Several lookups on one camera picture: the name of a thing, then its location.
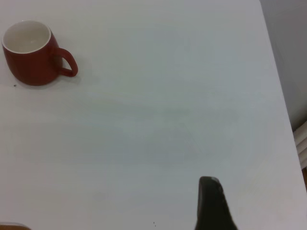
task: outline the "table surface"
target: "table surface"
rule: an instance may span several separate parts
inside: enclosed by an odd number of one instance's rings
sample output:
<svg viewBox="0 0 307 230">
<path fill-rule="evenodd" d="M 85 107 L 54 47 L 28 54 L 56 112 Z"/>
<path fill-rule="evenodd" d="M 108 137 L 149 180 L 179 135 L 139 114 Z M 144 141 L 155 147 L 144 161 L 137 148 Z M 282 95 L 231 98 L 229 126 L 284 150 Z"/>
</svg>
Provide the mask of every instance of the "table surface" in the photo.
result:
<svg viewBox="0 0 307 230">
<path fill-rule="evenodd" d="M 3 1 L 2 34 L 24 19 L 48 24 L 79 73 L 26 86 L 0 51 L 1 221 L 191 230 L 212 175 L 239 229 L 306 229 L 258 0 Z"/>
</svg>

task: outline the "mug handle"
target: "mug handle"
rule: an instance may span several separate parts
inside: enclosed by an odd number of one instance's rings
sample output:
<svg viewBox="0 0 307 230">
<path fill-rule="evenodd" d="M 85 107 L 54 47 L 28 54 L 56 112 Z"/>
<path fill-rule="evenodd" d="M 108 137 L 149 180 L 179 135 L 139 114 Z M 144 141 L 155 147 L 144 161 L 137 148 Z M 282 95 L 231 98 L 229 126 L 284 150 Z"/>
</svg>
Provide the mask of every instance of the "mug handle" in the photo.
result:
<svg viewBox="0 0 307 230">
<path fill-rule="evenodd" d="M 53 50 L 52 54 L 66 59 L 68 64 L 71 66 L 71 70 L 61 67 L 59 69 L 59 74 L 67 76 L 67 77 L 74 77 L 74 76 L 77 75 L 78 66 L 77 66 L 77 63 L 76 63 L 75 59 L 73 58 L 73 56 L 71 55 L 70 52 L 68 52 L 66 49 L 55 48 Z"/>
</svg>

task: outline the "gray wall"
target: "gray wall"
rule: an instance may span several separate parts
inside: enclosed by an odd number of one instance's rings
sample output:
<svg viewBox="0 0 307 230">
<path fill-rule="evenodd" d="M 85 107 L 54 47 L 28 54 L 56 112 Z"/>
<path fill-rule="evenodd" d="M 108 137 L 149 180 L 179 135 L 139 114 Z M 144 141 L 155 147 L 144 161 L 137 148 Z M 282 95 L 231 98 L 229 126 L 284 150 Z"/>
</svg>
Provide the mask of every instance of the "gray wall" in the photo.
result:
<svg viewBox="0 0 307 230">
<path fill-rule="evenodd" d="M 260 0 L 292 129 L 307 120 L 307 0 Z"/>
</svg>

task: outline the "red mug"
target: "red mug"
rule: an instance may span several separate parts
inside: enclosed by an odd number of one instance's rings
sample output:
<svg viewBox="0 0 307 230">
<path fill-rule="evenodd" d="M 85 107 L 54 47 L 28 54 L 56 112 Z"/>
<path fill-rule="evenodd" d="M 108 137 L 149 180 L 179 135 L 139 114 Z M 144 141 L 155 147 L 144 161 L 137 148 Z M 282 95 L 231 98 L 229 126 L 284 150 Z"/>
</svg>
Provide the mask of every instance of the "red mug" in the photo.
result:
<svg viewBox="0 0 307 230">
<path fill-rule="evenodd" d="M 45 85 L 59 75 L 74 77 L 78 66 L 59 45 L 50 28 L 36 21 L 21 21 L 11 26 L 2 38 L 2 47 L 12 74 L 28 85 Z M 70 69 L 63 68 L 62 58 Z"/>
</svg>

